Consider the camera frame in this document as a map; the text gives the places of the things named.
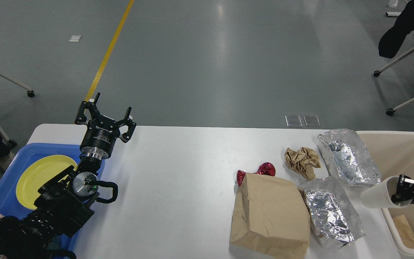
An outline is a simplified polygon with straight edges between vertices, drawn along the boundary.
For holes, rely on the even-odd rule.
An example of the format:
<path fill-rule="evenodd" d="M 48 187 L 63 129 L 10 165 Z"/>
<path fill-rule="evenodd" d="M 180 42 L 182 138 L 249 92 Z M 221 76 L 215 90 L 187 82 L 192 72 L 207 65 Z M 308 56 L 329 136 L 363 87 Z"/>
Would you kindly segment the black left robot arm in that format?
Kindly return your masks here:
<path fill-rule="evenodd" d="M 25 218 L 6 216 L 0 219 L 0 255 L 9 259 L 52 259 L 76 254 L 65 249 L 49 250 L 56 236 L 74 236 L 92 217 L 94 202 L 109 204 L 118 197 L 118 185 L 98 179 L 102 161 L 112 155 L 116 140 L 130 141 L 137 124 L 127 108 L 123 119 L 116 121 L 97 108 L 100 93 L 82 101 L 74 120 L 87 130 L 79 149 L 80 161 L 56 173 L 38 188 L 36 209 Z"/>

